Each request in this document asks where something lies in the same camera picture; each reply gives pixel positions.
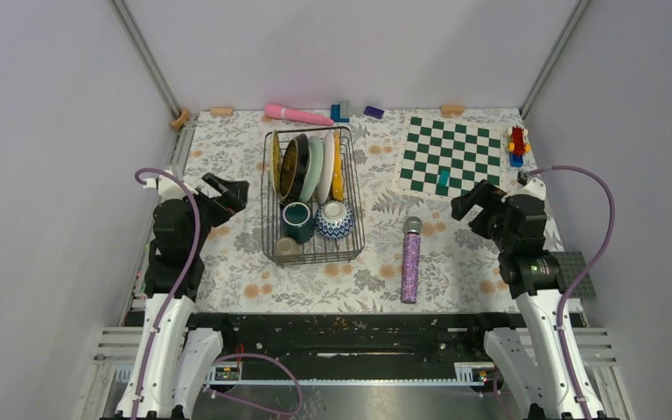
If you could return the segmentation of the mint green plate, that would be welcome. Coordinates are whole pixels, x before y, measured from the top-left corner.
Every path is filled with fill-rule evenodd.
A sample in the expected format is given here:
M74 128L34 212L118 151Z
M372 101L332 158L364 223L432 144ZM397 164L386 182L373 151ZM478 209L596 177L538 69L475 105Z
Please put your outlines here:
M309 202L319 184L321 172L324 163L324 145L323 140L319 136L310 136L308 139L309 146L309 160L304 178L302 191L299 195L299 200Z

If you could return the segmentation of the yellow polka dot plate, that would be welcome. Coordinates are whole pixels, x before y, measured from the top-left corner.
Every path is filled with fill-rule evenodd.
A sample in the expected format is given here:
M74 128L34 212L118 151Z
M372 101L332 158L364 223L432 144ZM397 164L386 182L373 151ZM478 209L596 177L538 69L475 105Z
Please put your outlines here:
M332 172L332 197L335 200L342 201L344 199L344 186L341 170L341 155L340 155L340 131L337 129L333 132L333 146L334 146L334 160Z

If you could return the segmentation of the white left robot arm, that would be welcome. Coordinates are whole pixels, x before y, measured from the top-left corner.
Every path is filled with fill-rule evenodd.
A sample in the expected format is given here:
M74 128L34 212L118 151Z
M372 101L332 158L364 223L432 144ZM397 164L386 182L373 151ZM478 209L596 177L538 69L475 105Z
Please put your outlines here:
M221 326L187 324L205 271L200 252L213 228L246 208L249 182L207 173L203 182L217 192L209 197L170 170L145 167L134 178L161 201L152 212L141 341L112 417L188 419L214 359L231 356L237 340Z

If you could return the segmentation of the black glossy plate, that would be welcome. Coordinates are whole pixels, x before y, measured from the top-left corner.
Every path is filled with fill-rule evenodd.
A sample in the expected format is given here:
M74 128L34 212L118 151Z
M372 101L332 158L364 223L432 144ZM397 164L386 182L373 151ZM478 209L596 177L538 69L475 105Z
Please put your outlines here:
M292 138L283 154L279 173L279 194L285 203L296 201L303 190L309 162L309 142L305 134Z

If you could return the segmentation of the purple glitter microphone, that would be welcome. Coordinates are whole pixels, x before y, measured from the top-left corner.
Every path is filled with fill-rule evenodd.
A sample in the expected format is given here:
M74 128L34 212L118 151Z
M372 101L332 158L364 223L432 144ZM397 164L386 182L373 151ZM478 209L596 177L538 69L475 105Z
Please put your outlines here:
M417 284L423 222L410 216L403 225L401 301L414 304L417 301Z

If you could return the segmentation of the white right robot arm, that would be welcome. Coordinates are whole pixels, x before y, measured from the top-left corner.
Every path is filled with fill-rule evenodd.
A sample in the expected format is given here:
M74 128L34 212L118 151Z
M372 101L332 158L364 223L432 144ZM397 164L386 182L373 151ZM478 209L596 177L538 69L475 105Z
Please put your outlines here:
M483 326L468 334L475 359L492 359L524 419L605 419L605 405L592 387L572 331L569 293L560 263L545 249L546 186L538 178L505 192L481 180L452 200L452 217L462 220L473 207L473 233L494 242L500 275L515 301L533 353L522 347L511 326Z

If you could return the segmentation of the white plate green red rim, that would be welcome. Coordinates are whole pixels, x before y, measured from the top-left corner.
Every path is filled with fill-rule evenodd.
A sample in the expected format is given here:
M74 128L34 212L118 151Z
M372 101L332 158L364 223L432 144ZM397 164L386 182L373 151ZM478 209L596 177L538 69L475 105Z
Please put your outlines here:
M335 159L335 139L332 130L328 130L323 139L323 164L320 180L316 191L317 200L320 204L328 201L333 182L333 168Z

